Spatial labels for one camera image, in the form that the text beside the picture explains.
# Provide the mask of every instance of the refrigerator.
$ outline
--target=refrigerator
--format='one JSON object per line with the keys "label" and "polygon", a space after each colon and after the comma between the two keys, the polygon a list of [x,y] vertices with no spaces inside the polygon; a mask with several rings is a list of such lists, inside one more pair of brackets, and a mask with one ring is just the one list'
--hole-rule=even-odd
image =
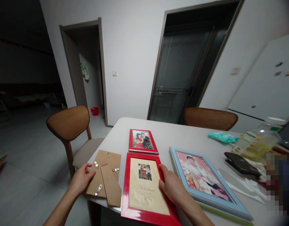
{"label": "refrigerator", "polygon": [[255,128],[267,117],[289,120],[289,35],[266,45],[227,111],[239,117],[232,132]]}

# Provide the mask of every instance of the wall outlet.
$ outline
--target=wall outlet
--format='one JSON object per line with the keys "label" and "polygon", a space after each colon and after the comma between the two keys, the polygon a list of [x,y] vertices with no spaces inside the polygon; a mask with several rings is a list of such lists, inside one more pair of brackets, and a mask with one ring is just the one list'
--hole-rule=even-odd
{"label": "wall outlet", "polygon": [[230,75],[238,75],[241,71],[240,67],[235,67],[232,69],[232,72],[230,73]]}

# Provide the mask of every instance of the wedding photo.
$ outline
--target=wedding photo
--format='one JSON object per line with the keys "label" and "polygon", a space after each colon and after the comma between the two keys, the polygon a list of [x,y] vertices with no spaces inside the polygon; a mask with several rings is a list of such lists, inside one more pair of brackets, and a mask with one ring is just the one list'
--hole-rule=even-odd
{"label": "wedding photo", "polygon": [[152,180],[150,165],[138,163],[138,177],[139,179]]}
{"label": "wedding photo", "polygon": [[133,147],[153,149],[149,133],[133,130]]}
{"label": "wedding photo", "polygon": [[190,188],[233,202],[202,158],[177,151],[176,153]]}

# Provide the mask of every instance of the doorway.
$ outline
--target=doorway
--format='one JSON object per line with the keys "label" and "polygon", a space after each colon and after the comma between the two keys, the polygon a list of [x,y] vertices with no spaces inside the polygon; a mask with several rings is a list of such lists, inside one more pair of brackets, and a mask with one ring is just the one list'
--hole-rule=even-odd
{"label": "doorway", "polygon": [[60,25],[60,31],[76,104],[86,106],[90,113],[98,107],[108,126],[101,18]]}
{"label": "doorway", "polygon": [[183,124],[197,107],[243,0],[224,0],[165,12],[148,120]]}

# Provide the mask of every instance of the red picture frame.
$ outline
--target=red picture frame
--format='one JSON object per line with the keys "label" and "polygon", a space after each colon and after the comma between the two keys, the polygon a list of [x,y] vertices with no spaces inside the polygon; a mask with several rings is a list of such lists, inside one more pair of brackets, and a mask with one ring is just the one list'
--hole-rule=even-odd
{"label": "red picture frame", "polygon": [[180,226],[181,223],[180,223],[179,216],[176,210],[176,206],[174,203],[172,203],[169,200],[169,198],[166,195],[164,195],[164,197],[165,197],[167,206],[169,208],[170,216],[129,207],[131,158],[155,161],[157,164],[160,179],[164,182],[164,175],[163,175],[163,171],[161,167],[159,166],[161,162],[158,156],[143,155],[143,154],[137,154],[137,153],[127,153],[121,216],[124,218],[129,218],[132,220],[146,222],[146,223],[150,223],[154,225],[173,225],[173,226],[179,225]]}
{"label": "red picture frame", "polygon": [[[153,149],[148,149],[148,148],[138,148],[138,147],[133,147],[133,131],[136,132],[144,132],[144,133],[148,133],[149,134],[149,138],[150,138],[150,142],[151,142],[151,146]],[[131,152],[143,152],[146,154],[154,154],[154,155],[159,155],[159,152],[157,150],[155,141],[153,139],[152,133],[150,130],[136,130],[136,129],[130,129],[130,142],[129,142],[129,151]]]}

